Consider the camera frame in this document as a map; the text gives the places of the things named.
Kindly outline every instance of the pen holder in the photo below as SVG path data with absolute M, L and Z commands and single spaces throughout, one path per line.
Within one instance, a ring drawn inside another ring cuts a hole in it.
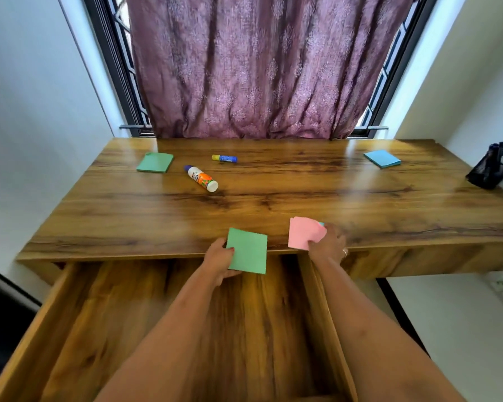
M 466 175 L 466 178 L 468 182 L 473 183 L 475 186 L 479 186 L 483 189 L 493 189 L 503 180 L 503 156 L 501 157 L 499 170 L 497 172 L 485 172 L 486 165 L 487 157 L 484 156 L 484 158 L 476 164 L 475 168 Z

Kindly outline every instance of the hand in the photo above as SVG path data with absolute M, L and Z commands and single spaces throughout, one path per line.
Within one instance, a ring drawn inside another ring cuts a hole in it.
M 209 271 L 214 279 L 216 286 L 220 286 L 225 277 L 234 277 L 241 271 L 228 270 L 235 254 L 234 248 L 224 248 L 225 238 L 218 238 L 208 247 L 205 253 L 205 259 L 201 264 L 201 268 Z
M 341 229 L 335 224 L 325 223 L 327 233 L 321 241 L 315 243 L 308 241 L 309 256 L 315 265 L 324 263 L 335 263 L 339 265 L 341 260 L 348 255 L 348 249 L 345 247 L 347 238 L 343 235 Z

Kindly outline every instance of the blue glue stick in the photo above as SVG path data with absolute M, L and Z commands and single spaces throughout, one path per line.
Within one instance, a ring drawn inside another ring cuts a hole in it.
M 213 155 L 212 160 L 221 162 L 236 162 L 236 156 Z

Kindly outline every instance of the purple curtain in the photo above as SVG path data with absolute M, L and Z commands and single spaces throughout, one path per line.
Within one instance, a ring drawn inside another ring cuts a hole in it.
M 127 0 L 162 138 L 345 138 L 413 0 Z

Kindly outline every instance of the wooden desk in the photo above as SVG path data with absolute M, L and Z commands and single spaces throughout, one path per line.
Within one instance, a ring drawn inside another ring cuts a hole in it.
M 402 165 L 362 155 L 382 148 Z M 157 150 L 175 155 L 169 172 L 136 172 Z M 503 190 L 467 171 L 433 141 L 114 139 L 17 257 L 57 282 L 0 376 L 0 402 L 93 400 L 229 227 L 268 235 L 267 274 L 215 291 L 183 400 L 355 401 L 322 282 L 287 247 L 289 218 L 340 224 L 353 277 L 503 269 Z
M 402 165 L 379 169 L 363 157 L 375 149 Z M 175 155 L 168 173 L 137 172 L 157 151 Z M 208 193 L 186 164 L 220 188 Z M 503 190 L 471 185 L 468 170 L 430 140 L 116 138 L 17 261 L 52 283 L 54 262 L 201 257 L 229 227 L 267 234 L 269 253 L 293 253 L 289 219 L 308 216 L 346 230 L 353 277 L 503 269 Z

